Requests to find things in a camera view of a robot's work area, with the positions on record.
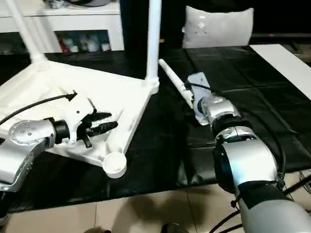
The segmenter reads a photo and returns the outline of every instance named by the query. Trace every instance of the black leather surface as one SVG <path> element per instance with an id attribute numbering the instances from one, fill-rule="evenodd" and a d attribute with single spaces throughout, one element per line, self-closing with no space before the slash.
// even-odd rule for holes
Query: black leather surface
<path id="1" fill-rule="evenodd" d="M 276 132 L 286 153 L 287 171 L 311 168 L 310 100 L 249 47 L 192 49 L 189 53 L 212 88 L 224 91 L 238 107 L 260 114 Z M 191 66 L 182 50 L 163 51 L 160 56 L 181 79 L 187 79 Z M 135 78 L 145 76 L 145 61 L 124 52 L 49 54 L 48 58 Z M 28 63 L 26 56 L 0 56 L 1 82 Z M 214 138 L 209 126 L 196 122 L 161 68 L 159 77 L 159 93 L 151 97 L 129 146 L 128 169 L 122 178 L 109 179 L 101 167 L 45 152 L 36 159 L 10 212 L 215 183 Z M 245 116 L 275 150 L 263 126 Z"/>

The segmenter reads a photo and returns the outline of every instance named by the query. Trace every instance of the white fabric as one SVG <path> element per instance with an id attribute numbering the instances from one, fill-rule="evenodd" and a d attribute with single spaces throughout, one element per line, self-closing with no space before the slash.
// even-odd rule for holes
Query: white fabric
<path id="1" fill-rule="evenodd" d="M 209 13 L 186 7 L 184 48 L 243 46 L 253 31 L 254 9 Z"/>

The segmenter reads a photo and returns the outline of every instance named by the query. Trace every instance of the tile floor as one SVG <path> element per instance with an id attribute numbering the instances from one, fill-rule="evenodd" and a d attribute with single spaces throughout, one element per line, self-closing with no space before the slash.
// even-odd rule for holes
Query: tile floor
<path id="1" fill-rule="evenodd" d="M 299 180 L 299 173 L 286 176 L 286 185 Z M 311 209 L 311 196 L 303 188 L 292 194 Z M 177 222 L 190 233 L 208 233 L 221 219 L 235 211 L 234 196 L 218 185 L 141 195 L 131 198 L 30 211 L 10 216 L 6 233 L 159 233 L 163 224 Z M 239 224 L 236 216 L 220 230 Z M 243 233 L 243 229 L 233 233 Z"/>

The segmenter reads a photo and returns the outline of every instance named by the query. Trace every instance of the wire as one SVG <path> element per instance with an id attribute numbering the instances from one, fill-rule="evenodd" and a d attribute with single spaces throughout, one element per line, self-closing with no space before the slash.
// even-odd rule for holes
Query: wire
<path id="1" fill-rule="evenodd" d="M 48 99 L 45 99 L 45 100 L 40 100 L 38 102 L 29 104 L 29 105 L 27 105 L 27 106 L 25 106 L 23 108 L 20 108 L 20 109 L 16 110 L 15 112 L 11 113 L 10 115 L 8 115 L 5 118 L 3 118 L 2 120 L 0 120 L 0 125 L 5 123 L 6 121 L 11 119 L 12 117 L 16 116 L 17 114 L 19 114 L 19 113 L 21 113 L 23 111 L 26 111 L 26 110 L 28 110 L 30 108 L 33 108 L 33 107 L 35 107 L 37 105 L 40 105 L 40 104 L 43 104 L 43 103 L 47 103 L 47 102 L 50 102 L 50 101 L 53 101 L 53 100 L 58 100 L 58 99 L 61 99 L 61 98 L 67 98 L 70 101 L 76 95 L 77 95 L 77 93 L 74 92 L 73 94 L 66 94 L 66 95 L 56 96 L 56 97 L 48 98 Z"/>
<path id="2" fill-rule="evenodd" d="M 257 115 L 256 113 L 246 109 L 246 108 L 243 108 L 243 107 L 238 107 L 242 112 L 245 112 L 245 113 L 249 113 L 250 115 L 252 115 L 254 118 L 256 118 L 263 126 L 264 128 L 266 129 L 266 131 L 268 131 L 268 133 L 270 134 L 270 136 L 273 138 L 274 142 L 276 143 L 276 147 L 278 149 L 278 153 L 279 153 L 279 158 L 280 158 L 280 161 L 279 161 L 279 167 L 278 167 L 278 171 L 279 173 L 281 174 L 281 178 L 283 179 L 284 178 L 284 175 L 285 175 L 285 166 L 286 166 L 286 156 L 285 156 L 285 153 L 284 153 L 284 150 L 283 150 L 283 147 L 282 145 L 280 144 L 280 141 L 278 140 L 276 134 L 273 132 L 273 130 L 270 128 L 270 126 L 259 116 Z"/>
<path id="3" fill-rule="evenodd" d="M 234 230 L 236 230 L 238 228 L 241 228 L 241 227 L 243 227 L 243 225 L 242 224 L 238 224 L 238 225 L 235 225 L 233 227 L 229 227 L 228 229 L 225 229 L 225 230 L 223 230 L 223 231 L 221 231 L 219 233 L 228 233 L 228 232 L 234 231 Z"/>
<path id="4" fill-rule="evenodd" d="M 223 220 L 221 220 L 216 226 L 214 226 L 212 228 L 212 230 L 210 230 L 209 233 L 214 233 L 218 228 L 220 228 L 224 223 L 228 222 L 231 218 L 235 217 L 236 215 L 238 215 L 240 213 L 239 210 L 229 214 L 227 217 L 225 217 Z"/>
<path id="5" fill-rule="evenodd" d="M 297 182 L 293 186 L 289 187 L 288 189 L 284 190 L 284 194 L 288 195 L 289 193 L 292 193 L 296 191 L 297 189 L 301 188 L 302 186 L 308 184 L 311 181 L 311 175 L 305 177 L 303 180 Z"/>
<path id="6" fill-rule="evenodd" d="M 300 172 L 300 176 L 299 179 L 303 180 L 305 178 L 305 175 Z M 303 186 L 303 188 L 305 189 L 306 192 L 308 192 L 309 194 L 311 194 L 311 187 L 310 187 L 310 183 L 307 183 L 306 185 Z"/>
<path id="7" fill-rule="evenodd" d="M 200 87 L 200 88 L 203 88 L 203 89 L 207 89 L 207 90 L 209 90 L 209 91 L 212 91 L 208 86 L 203 86 L 203 85 L 196 84 L 196 83 L 189 83 L 189 82 L 187 82 L 186 85 L 198 86 L 198 87 Z"/>

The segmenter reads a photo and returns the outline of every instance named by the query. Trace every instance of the table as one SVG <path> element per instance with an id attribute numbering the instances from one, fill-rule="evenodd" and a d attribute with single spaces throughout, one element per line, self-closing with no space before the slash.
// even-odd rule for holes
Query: table
<path id="1" fill-rule="evenodd" d="M 191 65 L 182 50 L 160 51 L 160 57 L 186 80 Z M 260 114 L 277 134 L 287 157 L 287 172 L 311 168 L 311 101 L 250 47 L 190 49 L 212 88 L 237 106 Z M 145 59 L 124 51 L 47 54 L 52 61 L 143 78 Z M 0 56 L 1 82 L 29 64 L 23 55 Z M 106 177 L 100 167 L 42 153 L 17 193 L 10 212 L 216 183 L 209 126 L 200 126 L 166 74 L 159 69 L 160 90 L 153 95 L 126 154 L 127 173 Z M 272 150 L 271 136 L 250 115 L 255 133 Z"/>

